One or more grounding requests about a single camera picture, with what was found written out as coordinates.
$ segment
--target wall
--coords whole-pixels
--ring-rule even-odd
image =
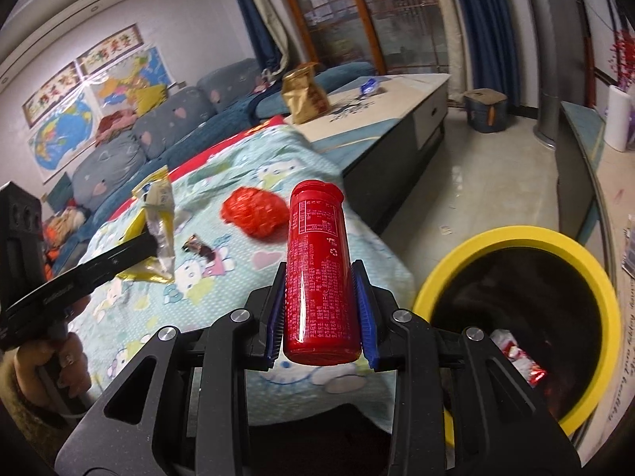
[[[236,0],[125,0],[104,10],[48,47],[0,94],[0,184],[13,180],[37,197],[55,185],[59,176],[42,183],[28,151],[29,129],[21,105],[61,67],[132,23],[139,24],[146,43],[159,47],[174,79],[188,85],[253,55]],[[90,150],[62,173],[72,174]],[[46,205],[44,215],[50,212]]]
[[[516,49],[521,70],[521,105],[538,107],[540,90],[538,47],[529,0],[507,0],[516,33]]]

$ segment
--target table drawer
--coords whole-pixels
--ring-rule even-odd
[[[415,137],[421,149],[433,132],[441,125],[448,112],[448,83],[443,84],[414,110]]]

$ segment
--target pillow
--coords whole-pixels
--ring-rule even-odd
[[[262,71],[256,59],[245,59],[205,75],[197,87],[212,102],[217,113],[250,95],[262,84]]]
[[[155,107],[167,100],[167,86],[165,84],[141,87],[135,91],[137,100],[137,116],[148,114]]]
[[[186,87],[140,117],[132,133],[148,159],[155,159],[173,144],[216,114],[196,87]]]
[[[72,176],[75,201],[94,212],[147,161],[131,132],[96,147]]]

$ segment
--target blue wrapper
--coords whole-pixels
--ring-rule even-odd
[[[375,94],[377,90],[379,90],[379,82],[377,82],[377,79],[368,79],[366,84],[360,86],[360,95],[371,96]]]

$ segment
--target blanket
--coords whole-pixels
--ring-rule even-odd
[[[287,255],[287,232],[255,240],[225,224],[220,208],[240,186],[276,192],[288,202],[295,185],[306,179],[343,187],[336,165],[314,152],[293,127],[276,125],[246,136],[173,183],[175,282],[116,278],[93,293],[87,311],[71,324],[88,356],[93,397],[162,326],[177,326],[183,332],[209,326],[242,307],[252,290],[272,284]],[[138,211],[135,203],[104,224],[82,262],[115,246]],[[409,308],[414,298],[412,275],[346,202],[344,214],[351,260],[362,259],[370,282],[392,291],[400,306]],[[214,261],[182,251],[195,233],[215,250]],[[395,374],[375,374],[363,358],[335,367],[309,367],[280,352],[272,370],[248,372],[246,383],[252,425],[297,420],[353,403],[384,430],[392,426]]]

